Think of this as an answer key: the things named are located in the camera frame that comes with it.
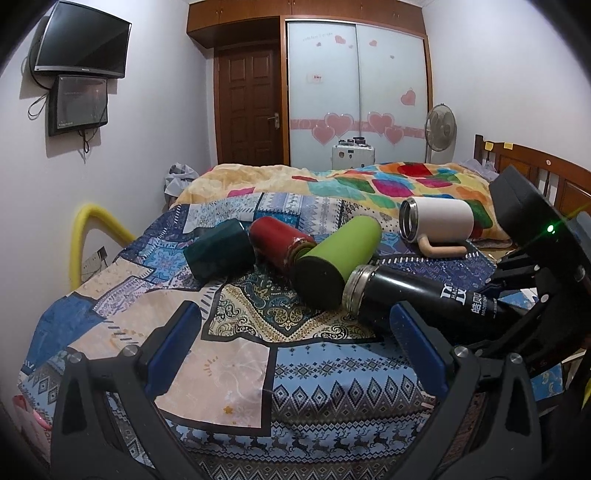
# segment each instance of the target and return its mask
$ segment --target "blue gripper pad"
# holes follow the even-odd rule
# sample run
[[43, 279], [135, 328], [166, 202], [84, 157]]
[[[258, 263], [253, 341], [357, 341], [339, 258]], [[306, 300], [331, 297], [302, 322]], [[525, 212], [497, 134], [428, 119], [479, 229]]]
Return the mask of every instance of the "blue gripper pad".
[[397, 303], [390, 310], [390, 329], [425, 392], [442, 401], [453, 375], [452, 346], [439, 330], [429, 327], [407, 301]]
[[[192, 301], [184, 301], [168, 323], [154, 330], [144, 342], [144, 345], [159, 345], [146, 365], [144, 391], [148, 398], [153, 400], [168, 391], [201, 330], [201, 323], [199, 307]], [[152, 338], [158, 341], [151, 343]]]

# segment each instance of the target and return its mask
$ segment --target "wall socket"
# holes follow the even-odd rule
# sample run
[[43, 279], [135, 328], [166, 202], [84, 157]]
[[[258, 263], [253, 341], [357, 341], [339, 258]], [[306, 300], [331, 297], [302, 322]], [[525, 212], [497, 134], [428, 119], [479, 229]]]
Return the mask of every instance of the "wall socket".
[[94, 277], [97, 273], [107, 268], [107, 251], [101, 247], [82, 264], [81, 279], [82, 283]]

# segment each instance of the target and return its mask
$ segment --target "black tumbler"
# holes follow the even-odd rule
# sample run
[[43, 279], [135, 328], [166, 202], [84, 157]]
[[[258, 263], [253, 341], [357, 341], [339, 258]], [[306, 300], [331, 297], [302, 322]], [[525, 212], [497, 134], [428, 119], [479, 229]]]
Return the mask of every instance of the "black tumbler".
[[218, 223], [183, 253], [193, 277], [202, 284], [212, 278], [241, 273], [255, 263], [248, 233], [235, 218]]
[[475, 291], [385, 266], [356, 268], [343, 293], [343, 307], [381, 333], [390, 332], [390, 309], [403, 300], [455, 345], [497, 339], [524, 312]]

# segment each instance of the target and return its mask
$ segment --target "white tumbler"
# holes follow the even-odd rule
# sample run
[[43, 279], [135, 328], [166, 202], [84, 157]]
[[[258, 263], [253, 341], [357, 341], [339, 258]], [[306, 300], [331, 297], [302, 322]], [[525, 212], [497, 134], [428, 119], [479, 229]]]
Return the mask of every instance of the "white tumbler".
[[426, 257], [462, 257], [467, 249], [458, 244], [470, 237], [474, 214], [463, 200], [409, 197], [400, 206], [398, 222], [402, 238], [418, 243]]

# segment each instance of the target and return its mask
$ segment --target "patterned bed sheet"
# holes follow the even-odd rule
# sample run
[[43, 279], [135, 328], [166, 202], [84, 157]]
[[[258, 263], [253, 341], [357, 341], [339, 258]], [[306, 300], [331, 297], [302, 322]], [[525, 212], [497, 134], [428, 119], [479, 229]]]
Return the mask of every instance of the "patterned bed sheet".
[[[376, 336], [343, 310], [309, 309], [264, 264], [206, 285], [192, 277], [183, 249], [205, 229], [268, 215], [317, 241], [356, 215], [371, 215], [384, 231], [374, 262], [462, 288], [480, 287], [494, 270], [474, 248], [456, 260], [422, 258], [401, 240], [392, 217], [342, 199], [251, 193], [178, 205], [43, 314], [15, 405], [21, 414], [34, 409], [47, 424], [25, 430], [46, 459], [68, 353], [116, 355], [192, 300], [202, 329], [156, 403], [213, 478], [379, 478], [397, 461], [435, 400], [392, 338]], [[518, 293], [513, 301], [528, 306], [535, 297]], [[108, 399], [132, 456], [150, 465], [118, 396]]]

